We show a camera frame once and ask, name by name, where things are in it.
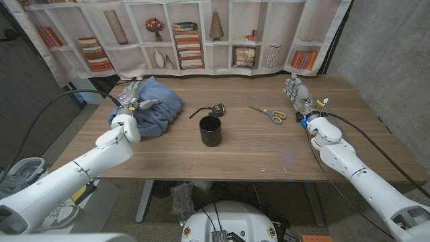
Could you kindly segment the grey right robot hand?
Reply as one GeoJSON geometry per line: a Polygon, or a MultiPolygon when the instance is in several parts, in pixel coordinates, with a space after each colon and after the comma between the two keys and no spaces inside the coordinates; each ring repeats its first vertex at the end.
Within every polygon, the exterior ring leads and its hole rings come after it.
{"type": "Polygon", "coordinates": [[[320,114],[315,107],[313,97],[307,86],[297,74],[292,73],[291,76],[291,79],[286,79],[286,87],[283,91],[292,101],[294,109],[309,121],[318,118],[320,114]]]}

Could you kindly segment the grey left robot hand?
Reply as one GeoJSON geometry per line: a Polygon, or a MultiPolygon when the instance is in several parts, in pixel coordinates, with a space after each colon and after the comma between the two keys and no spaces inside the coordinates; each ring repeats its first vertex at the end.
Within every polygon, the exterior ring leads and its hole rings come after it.
{"type": "Polygon", "coordinates": [[[136,110],[147,110],[153,105],[163,102],[162,99],[139,101],[138,87],[140,84],[141,81],[133,81],[123,89],[123,92],[117,98],[120,105],[116,109],[116,115],[127,114],[133,116],[136,110]]]}

